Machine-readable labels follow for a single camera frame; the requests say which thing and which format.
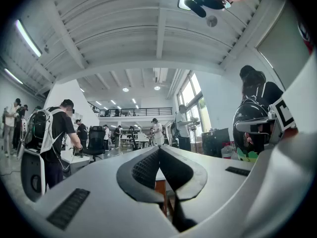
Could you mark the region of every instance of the black chair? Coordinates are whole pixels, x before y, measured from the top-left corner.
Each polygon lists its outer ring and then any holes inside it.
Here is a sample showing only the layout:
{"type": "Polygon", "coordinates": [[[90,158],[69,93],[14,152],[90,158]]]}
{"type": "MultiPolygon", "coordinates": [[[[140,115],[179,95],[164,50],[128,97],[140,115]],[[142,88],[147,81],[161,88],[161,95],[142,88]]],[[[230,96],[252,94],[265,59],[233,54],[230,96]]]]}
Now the black chair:
{"type": "Polygon", "coordinates": [[[88,148],[83,150],[83,153],[92,155],[95,162],[96,156],[105,153],[104,137],[106,132],[102,126],[93,126],[89,132],[88,148]]]}

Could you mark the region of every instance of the black railing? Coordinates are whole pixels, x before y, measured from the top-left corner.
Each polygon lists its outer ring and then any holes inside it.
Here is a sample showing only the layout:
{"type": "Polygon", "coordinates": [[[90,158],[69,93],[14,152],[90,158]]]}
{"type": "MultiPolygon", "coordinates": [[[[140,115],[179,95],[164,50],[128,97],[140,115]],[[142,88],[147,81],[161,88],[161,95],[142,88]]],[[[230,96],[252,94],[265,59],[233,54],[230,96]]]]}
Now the black railing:
{"type": "Polygon", "coordinates": [[[109,109],[100,110],[99,117],[141,117],[172,115],[172,108],[149,108],[149,109],[109,109]]]}

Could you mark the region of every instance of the black cap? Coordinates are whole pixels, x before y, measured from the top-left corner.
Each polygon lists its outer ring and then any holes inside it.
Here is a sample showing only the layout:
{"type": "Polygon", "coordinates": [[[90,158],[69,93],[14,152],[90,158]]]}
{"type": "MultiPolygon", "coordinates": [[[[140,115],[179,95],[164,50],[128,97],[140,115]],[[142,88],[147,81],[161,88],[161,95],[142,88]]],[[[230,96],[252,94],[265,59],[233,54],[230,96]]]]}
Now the black cap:
{"type": "Polygon", "coordinates": [[[61,105],[74,107],[74,103],[73,103],[71,100],[69,100],[69,99],[63,100],[63,102],[61,103],[61,105]]]}
{"type": "Polygon", "coordinates": [[[255,69],[250,65],[243,66],[242,69],[240,70],[241,79],[245,78],[250,73],[250,71],[253,71],[253,70],[255,69]]]}

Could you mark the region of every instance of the cable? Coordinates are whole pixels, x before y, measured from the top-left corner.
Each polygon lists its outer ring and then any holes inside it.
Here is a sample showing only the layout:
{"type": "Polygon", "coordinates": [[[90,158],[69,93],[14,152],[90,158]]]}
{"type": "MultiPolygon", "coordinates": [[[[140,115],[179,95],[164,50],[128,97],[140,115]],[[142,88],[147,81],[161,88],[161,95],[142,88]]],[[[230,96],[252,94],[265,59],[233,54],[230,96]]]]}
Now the cable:
{"type": "Polygon", "coordinates": [[[3,177],[3,176],[8,176],[8,175],[12,174],[13,172],[20,173],[21,171],[16,171],[16,170],[13,170],[13,171],[11,171],[11,172],[10,172],[10,173],[8,173],[8,174],[3,174],[3,175],[0,175],[0,176],[1,176],[1,177],[3,177]]]}

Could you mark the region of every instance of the white t-shirt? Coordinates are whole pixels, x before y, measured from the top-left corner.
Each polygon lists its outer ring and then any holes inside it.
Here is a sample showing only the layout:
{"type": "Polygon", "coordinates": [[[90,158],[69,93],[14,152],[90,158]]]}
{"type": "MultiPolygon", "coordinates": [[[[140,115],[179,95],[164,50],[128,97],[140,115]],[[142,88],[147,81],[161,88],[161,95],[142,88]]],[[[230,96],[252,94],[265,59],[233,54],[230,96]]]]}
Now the white t-shirt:
{"type": "Polygon", "coordinates": [[[106,129],[106,134],[104,137],[104,140],[108,140],[109,139],[109,128],[106,129]]]}
{"type": "Polygon", "coordinates": [[[181,137],[189,137],[187,125],[179,125],[179,121],[186,122],[185,114],[182,114],[180,112],[176,114],[176,126],[181,137]]]}
{"type": "MultiPolygon", "coordinates": [[[[20,106],[14,106],[14,104],[12,104],[8,109],[7,112],[11,115],[11,114],[15,114],[16,111],[20,108],[20,106]]],[[[14,117],[5,117],[5,125],[8,125],[10,127],[14,127],[14,117]]]]}
{"type": "Polygon", "coordinates": [[[154,134],[155,143],[157,145],[163,145],[164,144],[164,135],[163,135],[163,128],[161,123],[154,124],[153,126],[154,131],[159,129],[159,132],[154,134]]]}

